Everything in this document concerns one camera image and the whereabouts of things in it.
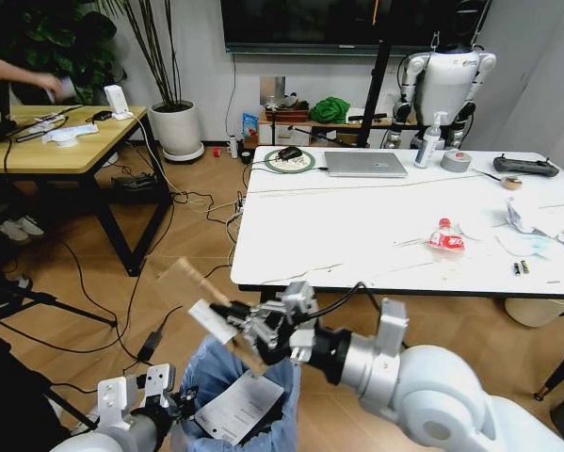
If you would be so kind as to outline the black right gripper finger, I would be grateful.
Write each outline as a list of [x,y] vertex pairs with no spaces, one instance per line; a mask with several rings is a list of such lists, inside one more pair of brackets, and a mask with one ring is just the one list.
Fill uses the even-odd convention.
[[244,339],[252,351],[267,365],[277,364],[282,360],[279,335],[263,319],[248,319],[240,324]]
[[230,305],[211,303],[209,307],[228,323],[237,325],[251,318],[261,317],[267,319],[272,315],[284,318],[287,315],[283,306],[269,301],[256,307],[251,307],[237,300],[233,300]]

